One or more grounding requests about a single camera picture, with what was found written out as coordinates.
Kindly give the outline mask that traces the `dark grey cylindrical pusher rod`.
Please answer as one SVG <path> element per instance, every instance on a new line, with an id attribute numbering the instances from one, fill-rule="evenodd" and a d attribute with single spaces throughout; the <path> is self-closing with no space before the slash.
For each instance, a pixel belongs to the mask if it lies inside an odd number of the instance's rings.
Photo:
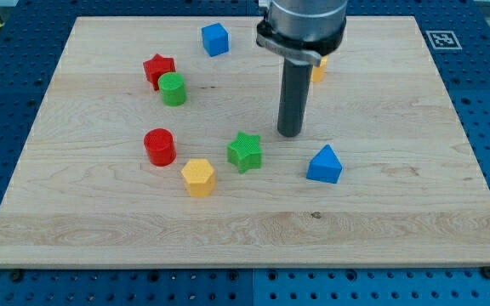
<path id="1" fill-rule="evenodd" d="M 284 137 L 295 137 L 301 132 L 311 73 L 312 65 L 284 60 L 277 121 L 277 130 Z"/>

